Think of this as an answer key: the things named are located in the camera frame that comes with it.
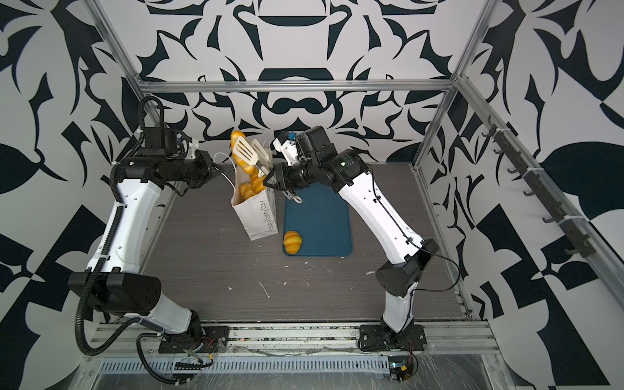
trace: black and white patterned wall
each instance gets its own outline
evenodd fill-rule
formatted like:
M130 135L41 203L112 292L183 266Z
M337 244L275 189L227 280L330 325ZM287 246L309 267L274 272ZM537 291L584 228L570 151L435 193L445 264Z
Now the black and white patterned wall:
M143 80L366 80L450 77L483 0L108 0ZM323 125L339 150L412 160L433 92L175 94L167 122L227 152L230 129L271 141Z
M0 1L0 91L0 388L45 389L82 358L67 279L104 232L138 100L75 0Z
M504 0L468 71L620 256L623 14L616 0ZM474 314L519 389L621 388L624 312L484 132L458 96L422 166Z

